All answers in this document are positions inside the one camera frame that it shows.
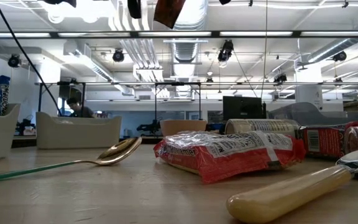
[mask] computer monitor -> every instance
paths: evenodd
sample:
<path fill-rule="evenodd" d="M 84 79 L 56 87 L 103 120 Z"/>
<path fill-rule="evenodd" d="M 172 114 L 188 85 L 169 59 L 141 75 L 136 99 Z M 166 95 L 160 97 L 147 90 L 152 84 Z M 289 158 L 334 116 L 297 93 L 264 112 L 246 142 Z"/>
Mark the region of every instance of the computer monitor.
<path fill-rule="evenodd" d="M 224 96 L 223 119 L 264 119 L 262 99 L 256 97 Z"/>

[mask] wooden table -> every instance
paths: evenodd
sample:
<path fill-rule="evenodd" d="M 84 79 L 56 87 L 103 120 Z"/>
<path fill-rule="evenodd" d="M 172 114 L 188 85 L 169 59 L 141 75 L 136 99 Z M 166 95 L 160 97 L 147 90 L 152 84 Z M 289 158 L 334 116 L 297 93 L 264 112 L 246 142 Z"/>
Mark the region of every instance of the wooden table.
<path fill-rule="evenodd" d="M 0 172 L 92 159 L 101 151 L 13 149 L 0 160 Z M 113 167 L 80 164 L 0 182 L 0 223 L 239 223 L 226 211 L 230 195 L 331 165 L 308 159 L 280 172 L 203 185 L 197 175 L 158 162 L 152 146 L 142 145 Z M 358 180 L 274 223 L 358 223 Z"/>

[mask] spoon handle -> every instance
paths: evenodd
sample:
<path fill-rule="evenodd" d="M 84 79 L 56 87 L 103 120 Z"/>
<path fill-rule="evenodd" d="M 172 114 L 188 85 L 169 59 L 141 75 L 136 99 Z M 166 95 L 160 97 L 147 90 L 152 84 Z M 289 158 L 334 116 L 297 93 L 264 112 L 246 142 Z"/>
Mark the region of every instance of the spoon handle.
<path fill-rule="evenodd" d="M 43 166 L 43 167 L 38 167 L 38 168 L 33 168 L 33 169 L 6 172 L 6 173 L 0 174 L 0 180 L 10 178 L 10 177 L 16 177 L 18 175 L 31 174 L 31 173 L 40 172 L 40 171 L 43 171 L 43 170 L 54 169 L 54 168 L 57 168 L 57 167 L 69 166 L 69 165 L 77 164 L 79 162 L 82 162 L 82 161 L 64 162 L 64 163 L 61 163 L 61 164 L 54 164 L 54 165 L 50 165 L 50 166 Z"/>

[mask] wooden knife handle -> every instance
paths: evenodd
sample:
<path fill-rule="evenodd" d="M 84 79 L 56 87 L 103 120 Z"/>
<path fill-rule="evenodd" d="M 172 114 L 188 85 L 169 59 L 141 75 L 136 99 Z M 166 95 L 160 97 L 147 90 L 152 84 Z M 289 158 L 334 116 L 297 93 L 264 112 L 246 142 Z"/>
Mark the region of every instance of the wooden knife handle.
<path fill-rule="evenodd" d="M 226 207 L 234 218 L 242 222 L 267 223 L 351 179 L 352 174 L 347 168 L 334 166 L 233 195 L 227 200 Z"/>

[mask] person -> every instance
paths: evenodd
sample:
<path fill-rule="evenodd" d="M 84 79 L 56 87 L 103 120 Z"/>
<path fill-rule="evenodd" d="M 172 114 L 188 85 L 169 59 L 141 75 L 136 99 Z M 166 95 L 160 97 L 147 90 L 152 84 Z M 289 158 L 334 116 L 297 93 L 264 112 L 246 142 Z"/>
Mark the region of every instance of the person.
<path fill-rule="evenodd" d="M 80 102 L 78 102 L 76 98 L 70 98 L 66 101 L 66 103 L 74 111 L 70 115 L 71 117 L 96 118 L 96 115 L 94 115 L 93 111 L 87 106 L 84 106 L 84 111 L 82 113 Z"/>

